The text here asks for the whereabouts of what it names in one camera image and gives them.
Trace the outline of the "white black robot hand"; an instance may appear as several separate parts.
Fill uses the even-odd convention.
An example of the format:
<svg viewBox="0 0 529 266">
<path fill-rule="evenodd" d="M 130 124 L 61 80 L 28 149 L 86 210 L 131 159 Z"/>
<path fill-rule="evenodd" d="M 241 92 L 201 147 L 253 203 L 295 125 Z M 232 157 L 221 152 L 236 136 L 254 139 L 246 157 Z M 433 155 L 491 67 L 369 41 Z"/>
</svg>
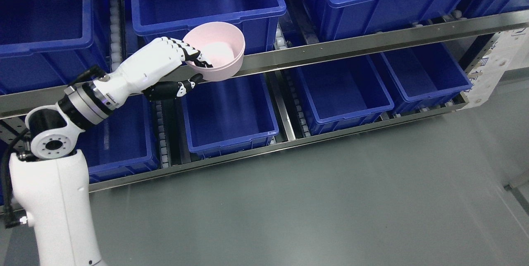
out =
<svg viewBox="0 0 529 266">
<path fill-rule="evenodd" d="M 141 93 L 161 78 L 192 62 L 201 68 L 212 68 L 212 62 L 201 51 L 174 38 L 156 38 L 122 62 L 106 81 L 94 80 L 102 103 L 116 109 L 129 95 Z"/>
</svg>

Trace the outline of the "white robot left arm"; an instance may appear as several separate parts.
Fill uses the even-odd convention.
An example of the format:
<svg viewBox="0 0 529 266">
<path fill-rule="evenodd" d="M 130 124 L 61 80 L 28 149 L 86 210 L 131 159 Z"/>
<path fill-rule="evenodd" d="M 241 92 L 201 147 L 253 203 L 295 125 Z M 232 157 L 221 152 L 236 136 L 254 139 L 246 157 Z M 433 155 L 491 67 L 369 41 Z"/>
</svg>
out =
<svg viewBox="0 0 529 266">
<path fill-rule="evenodd" d="M 57 103 L 25 117 L 25 130 L 1 158 L 4 227 L 33 227 L 42 266 L 105 266 L 89 200 L 85 156 L 76 150 L 80 133 L 109 116 L 87 83 L 108 76 L 93 65 L 70 82 Z"/>
</svg>

